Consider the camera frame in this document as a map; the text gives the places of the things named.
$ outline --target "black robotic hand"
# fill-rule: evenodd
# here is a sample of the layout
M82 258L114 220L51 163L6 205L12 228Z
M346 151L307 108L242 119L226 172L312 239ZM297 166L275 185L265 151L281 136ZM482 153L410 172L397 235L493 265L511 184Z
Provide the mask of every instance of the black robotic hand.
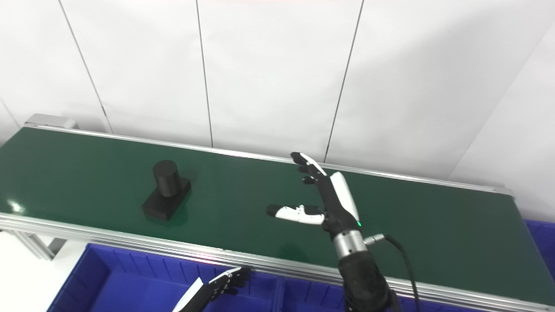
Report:
M179 300L173 312L201 312L221 294L236 295L237 288L245 286L250 272L251 268L248 266L230 269L216 276L207 284L203 284L202 280L197 278Z
M299 205L297 208L270 205L266 212L276 218L321 224L330 233L339 257L339 273L343 277L345 310L348 312L379 312L388 308L391 290L374 258L366 248L360 233L359 214L355 202L340 172L329 176L312 158L291 153L298 170L309 176L304 184L315 184L324 204L323 211Z

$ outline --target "white wall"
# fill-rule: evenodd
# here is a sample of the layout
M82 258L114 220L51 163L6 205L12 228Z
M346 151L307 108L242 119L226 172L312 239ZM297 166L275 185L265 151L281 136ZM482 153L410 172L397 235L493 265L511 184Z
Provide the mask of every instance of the white wall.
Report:
M90 130L501 183L526 217L555 220L555 56L541 52L555 2L366 0L344 81L360 8L4 1L0 141L17 129L11 116L63 115Z
M555 23L450 179L505 185L525 217L555 222Z
M43 113L109 130L57 1L2 1L0 96L19 124Z

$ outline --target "robotic arm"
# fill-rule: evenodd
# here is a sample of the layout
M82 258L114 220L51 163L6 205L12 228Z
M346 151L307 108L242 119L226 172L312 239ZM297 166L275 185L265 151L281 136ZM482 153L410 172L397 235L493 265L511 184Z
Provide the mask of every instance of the robotic arm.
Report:
M321 224L330 234L339 258L339 273L343 277L345 310L347 312L379 312L392 304L392 291L378 270L360 233L359 214L355 202L340 172L331 176L310 157L291 153L298 170L308 176L304 184L318 188L324 211L314 206L292 208L270 205L267 214L285 220L307 224Z

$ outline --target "black base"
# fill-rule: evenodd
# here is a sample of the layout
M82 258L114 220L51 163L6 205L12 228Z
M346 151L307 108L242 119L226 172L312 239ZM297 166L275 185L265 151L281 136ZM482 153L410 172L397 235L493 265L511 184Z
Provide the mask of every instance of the black base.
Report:
M181 201L183 201L183 198L185 198L187 193L191 190L191 182L189 179L180 177L180 180L181 190L177 193L177 195L172 197L164 197L160 195L160 192L156 187L143 204L144 214L153 218L168 221L177 210Z

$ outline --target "blue storage box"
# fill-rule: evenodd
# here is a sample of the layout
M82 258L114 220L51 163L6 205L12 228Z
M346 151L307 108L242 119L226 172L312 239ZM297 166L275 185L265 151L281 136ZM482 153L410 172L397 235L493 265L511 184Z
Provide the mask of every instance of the blue storage box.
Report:
M555 280L555 223L525 220L539 253Z
M228 267L89 244L49 312L171 312L198 278L211 280ZM414 312L411 299L401 299ZM426 312L470 312L422 303ZM206 312L343 312L342 287L252 272L237 296L223 294Z

